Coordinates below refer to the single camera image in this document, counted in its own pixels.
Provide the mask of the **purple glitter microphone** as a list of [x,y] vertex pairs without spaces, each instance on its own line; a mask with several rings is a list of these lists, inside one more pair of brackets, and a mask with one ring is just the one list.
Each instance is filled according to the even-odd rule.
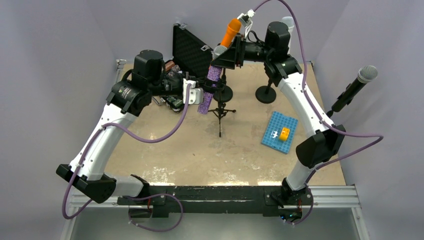
[[199,105],[197,112],[199,114],[206,115],[209,111],[209,107],[212,98],[217,89],[217,82],[220,80],[222,68],[219,66],[210,65],[208,73],[202,86],[203,89],[203,102]]

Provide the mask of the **black tripod shock mount stand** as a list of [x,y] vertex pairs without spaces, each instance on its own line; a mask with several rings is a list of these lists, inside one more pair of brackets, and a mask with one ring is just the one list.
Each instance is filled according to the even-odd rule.
[[[217,82],[217,88],[216,92],[220,91],[221,86],[219,81]],[[224,118],[229,112],[235,113],[235,109],[226,109],[228,102],[217,102],[217,107],[215,109],[209,109],[207,113],[213,113],[218,118],[218,135],[221,138],[222,137],[222,127],[221,127],[221,121],[222,118]]]

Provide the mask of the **orange microphone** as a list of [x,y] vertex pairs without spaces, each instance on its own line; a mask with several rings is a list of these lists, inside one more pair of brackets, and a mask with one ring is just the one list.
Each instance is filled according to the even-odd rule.
[[241,27],[242,23],[237,18],[233,18],[227,26],[225,35],[222,38],[220,45],[229,48],[234,37],[239,33]]

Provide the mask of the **black round base clip stand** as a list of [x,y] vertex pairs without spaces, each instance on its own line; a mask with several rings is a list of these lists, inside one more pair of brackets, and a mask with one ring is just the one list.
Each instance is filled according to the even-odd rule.
[[222,75],[219,80],[221,89],[213,95],[213,99],[220,103],[227,103],[233,98],[233,90],[227,86],[226,69],[222,70]]

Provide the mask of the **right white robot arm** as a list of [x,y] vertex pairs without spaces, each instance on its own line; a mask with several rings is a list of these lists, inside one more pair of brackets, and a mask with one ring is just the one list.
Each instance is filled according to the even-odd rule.
[[280,190],[271,192],[270,198],[292,204],[307,191],[307,182],[313,171],[329,163],[343,142],[343,125],[335,125],[324,113],[318,102],[309,94],[304,82],[306,70],[289,54],[291,34],[289,27],[281,21],[268,24],[265,39],[246,42],[239,34],[242,26],[233,19],[228,25],[222,44],[212,51],[212,62],[207,78],[218,80],[222,68],[234,69],[244,60],[262,62],[268,76],[268,85],[256,90],[256,98],[262,103],[276,99],[275,85],[294,108],[306,133],[306,140],[296,149],[297,162],[291,173],[282,181]]

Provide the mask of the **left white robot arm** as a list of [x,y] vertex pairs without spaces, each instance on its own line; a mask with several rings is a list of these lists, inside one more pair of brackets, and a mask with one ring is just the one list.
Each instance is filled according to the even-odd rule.
[[139,176],[112,176],[106,165],[124,133],[155,96],[177,96],[184,101],[184,111],[200,104],[204,79],[188,71],[169,74],[163,55],[156,50],[142,50],[133,68],[112,86],[102,115],[79,154],[69,164],[61,164],[56,174],[90,200],[103,203],[110,197],[128,196],[138,205],[149,199],[149,184]]

